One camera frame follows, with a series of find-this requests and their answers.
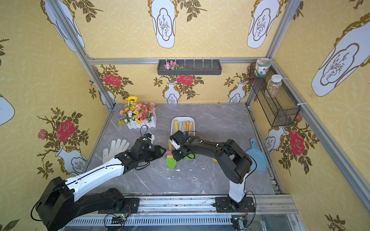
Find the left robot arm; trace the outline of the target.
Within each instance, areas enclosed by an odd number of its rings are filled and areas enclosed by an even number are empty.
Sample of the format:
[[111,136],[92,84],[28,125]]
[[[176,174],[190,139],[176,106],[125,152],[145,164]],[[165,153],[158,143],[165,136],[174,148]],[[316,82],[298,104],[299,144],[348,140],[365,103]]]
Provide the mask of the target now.
[[153,145],[152,138],[150,134],[138,138],[131,149],[122,140],[113,141],[108,150],[109,161],[66,180],[61,177],[51,180],[32,211],[37,212],[39,221],[48,231],[58,231],[73,219],[91,212],[122,210],[125,198],[118,189],[110,188],[94,194],[90,191],[132,169],[142,170],[150,162],[162,158],[167,150]]

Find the light blue trowel white handle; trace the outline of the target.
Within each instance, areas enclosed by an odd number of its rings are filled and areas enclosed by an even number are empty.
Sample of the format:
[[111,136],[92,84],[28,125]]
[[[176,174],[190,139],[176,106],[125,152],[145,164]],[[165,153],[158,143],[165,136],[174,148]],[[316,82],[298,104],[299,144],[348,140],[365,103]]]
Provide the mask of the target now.
[[183,122],[182,121],[178,122],[178,130],[183,131]]

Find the yellow plastic scoop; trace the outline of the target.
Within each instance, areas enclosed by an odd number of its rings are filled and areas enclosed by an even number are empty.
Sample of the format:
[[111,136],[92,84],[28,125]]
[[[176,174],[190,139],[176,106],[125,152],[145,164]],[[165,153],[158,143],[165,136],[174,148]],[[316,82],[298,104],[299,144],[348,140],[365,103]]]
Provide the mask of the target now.
[[188,126],[188,135],[192,136],[192,132],[193,132],[193,122],[190,122]]

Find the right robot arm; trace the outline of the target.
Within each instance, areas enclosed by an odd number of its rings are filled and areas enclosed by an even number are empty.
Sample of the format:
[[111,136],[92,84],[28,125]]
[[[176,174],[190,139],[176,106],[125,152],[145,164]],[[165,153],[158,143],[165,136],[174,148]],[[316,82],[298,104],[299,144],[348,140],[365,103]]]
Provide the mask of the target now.
[[218,213],[254,212],[255,204],[245,192],[245,180],[250,174],[253,159],[231,139],[226,142],[206,141],[198,136],[186,136],[177,131],[170,136],[174,148],[172,155],[176,161],[186,157],[204,155],[215,159],[229,179],[229,192],[226,197],[216,197],[213,207]]

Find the green pointed trowel yellow handle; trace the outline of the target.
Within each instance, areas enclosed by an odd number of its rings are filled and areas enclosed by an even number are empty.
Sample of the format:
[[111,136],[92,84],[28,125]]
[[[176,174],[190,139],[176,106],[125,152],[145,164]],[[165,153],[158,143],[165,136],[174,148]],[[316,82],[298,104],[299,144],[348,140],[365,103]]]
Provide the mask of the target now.
[[174,121],[174,128],[175,128],[175,132],[178,132],[179,131],[178,130],[178,121],[177,120]]

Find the green narrow trowel yellow handle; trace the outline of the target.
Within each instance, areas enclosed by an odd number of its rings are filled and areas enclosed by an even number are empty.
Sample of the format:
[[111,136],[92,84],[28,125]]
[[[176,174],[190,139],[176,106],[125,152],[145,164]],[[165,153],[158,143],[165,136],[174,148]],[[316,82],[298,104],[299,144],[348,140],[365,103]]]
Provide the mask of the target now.
[[[172,143],[171,143],[170,139],[168,140],[168,150],[172,150]],[[167,164],[169,169],[173,170],[176,167],[177,161],[175,161],[172,158],[167,158],[166,157],[166,164]]]

